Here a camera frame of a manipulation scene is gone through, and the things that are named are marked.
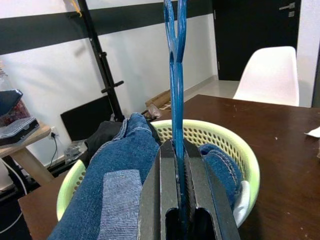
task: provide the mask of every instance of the white chair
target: white chair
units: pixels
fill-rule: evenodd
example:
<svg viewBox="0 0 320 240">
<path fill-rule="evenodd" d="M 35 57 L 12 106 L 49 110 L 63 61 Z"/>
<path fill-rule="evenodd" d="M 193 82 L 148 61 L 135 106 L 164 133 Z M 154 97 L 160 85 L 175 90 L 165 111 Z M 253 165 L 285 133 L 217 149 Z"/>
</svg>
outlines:
<svg viewBox="0 0 320 240">
<path fill-rule="evenodd" d="M 279 46 L 254 52 L 233 99 L 299 106 L 296 50 Z"/>
</svg>

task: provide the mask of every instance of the blue handle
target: blue handle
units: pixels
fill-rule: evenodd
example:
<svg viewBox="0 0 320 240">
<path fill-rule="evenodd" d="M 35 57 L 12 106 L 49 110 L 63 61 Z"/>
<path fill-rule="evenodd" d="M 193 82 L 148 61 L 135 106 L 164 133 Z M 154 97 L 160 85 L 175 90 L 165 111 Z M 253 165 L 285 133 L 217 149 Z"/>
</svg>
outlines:
<svg viewBox="0 0 320 240">
<path fill-rule="evenodd" d="M 182 61 L 184 58 L 187 28 L 187 0 L 178 0 L 177 9 L 177 36 L 175 31 L 175 16 L 171 0 L 164 0 L 164 24 L 169 47 L 170 88 L 171 88 L 171 114 L 172 136 L 175 155 L 178 163 L 180 195 L 181 195 L 181 221 L 185 229 L 187 212 L 185 197 L 185 170 L 184 170 L 184 75 Z"/>
</svg>

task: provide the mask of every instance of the yellow plastic basket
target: yellow plastic basket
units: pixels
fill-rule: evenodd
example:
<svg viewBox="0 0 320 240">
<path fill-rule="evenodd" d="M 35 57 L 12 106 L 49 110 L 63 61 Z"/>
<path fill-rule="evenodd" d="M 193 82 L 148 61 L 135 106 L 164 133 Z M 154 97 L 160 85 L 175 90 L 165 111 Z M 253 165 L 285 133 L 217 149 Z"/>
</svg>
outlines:
<svg viewBox="0 0 320 240">
<path fill-rule="evenodd" d="M 161 142 L 172 138 L 171 120 L 153 122 Z M 183 134 L 191 143 L 200 146 L 211 143 L 220 147 L 225 153 L 235 159 L 244 180 L 250 185 L 250 201 L 243 222 L 251 212 L 257 200 L 260 186 L 260 170 L 258 161 L 249 145 L 234 132 L 205 121 L 183 120 Z M 86 168 L 81 160 L 78 160 L 65 176 L 60 187 L 56 215 L 58 221 L 62 218 L 72 196 L 84 179 Z"/>
</svg>

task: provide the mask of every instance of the electrical cable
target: electrical cable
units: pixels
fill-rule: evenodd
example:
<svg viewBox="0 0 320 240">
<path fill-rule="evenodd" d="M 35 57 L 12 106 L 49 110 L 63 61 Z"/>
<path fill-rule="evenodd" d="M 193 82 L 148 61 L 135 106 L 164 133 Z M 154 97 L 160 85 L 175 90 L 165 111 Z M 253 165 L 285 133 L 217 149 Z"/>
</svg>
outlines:
<svg viewBox="0 0 320 240">
<path fill-rule="evenodd" d="M 75 0 L 70 0 L 70 1 L 72 3 L 73 7 L 75 8 L 75 11 L 79 14 L 79 17 L 81 18 L 82 17 L 82 13 L 81 13 L 78 5 L 76 4 Z"/>
<path fill-rule="evenodd" d="M 50 165 L 48 166 L 48 168 L 51 167 L 52 162 L 53 162 L 53 160 L 54 160 L 54 158 L 55 158 L 55 155 L 56 155 L 56 153 L 57 153 L 57 151 L 58 151 L 58 145 L 57 145 L 56 135 L 55 135 L 54 133 L 51 133 L 51 136 L 53 137 L 53 140 L 54 140 L 54 143 L 55 143 L 55 151 L 54 151 L 54 154 L 53 154 L 53 156 L 52 156 L 52 158 L 51 158 Z"/>
<path fill-rule="evenodd" d="M 26 186 L 25 186 L 24 182 L 22 181 L 21 177 L 18 175 L 18 173 L 16 173 L 16 171 L 13 170 L 12 167 L 10 167 L 5 161 L 3 161 L 2 159 L 1 159 L 1 161 L 3 162 L 3 164 L 4 164 L 8 169 L 10 169 L 10 170 L 16 175 L 16 177 L 19 179 L 19 181 L 20 181 L 20 183 L 21 183 L 21 185 L 22 185 L 24 194 L 27 195 Z M 15 224 L 19 221 L 19 219 L 21 218 L 21 216 L 22 216 L 22 212 L 20 212 L 19 216 L 16 218 L 16 220 L 15 220 L 10 226 L 8 226 L 7 228 L 5 228 L 4 230 L 1 230 L 1 231 L 0 231 L 0 234 L 3 234 L 4 232 L 6 232 L 6 231 L 9 230 L 10 228 L 12 228 L 13 225 L 15 225 Z"/>
</svg>

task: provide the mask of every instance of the tiled floor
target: tiled floor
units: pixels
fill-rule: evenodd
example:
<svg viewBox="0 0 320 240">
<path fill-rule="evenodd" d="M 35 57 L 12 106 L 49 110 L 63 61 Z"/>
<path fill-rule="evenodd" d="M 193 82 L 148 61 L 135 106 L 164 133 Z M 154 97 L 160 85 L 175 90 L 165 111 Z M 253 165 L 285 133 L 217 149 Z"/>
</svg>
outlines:
<svg viewBox="0 0 320 240">
<path fill-rule="evenodd" d="M 232 99 L 238 85 L 239 81 L 216 80 L 214 77 L 211 77 L 195 87 L 186 90 L 184 101 L 187 101 L 198 94 Z"/>
</svg>

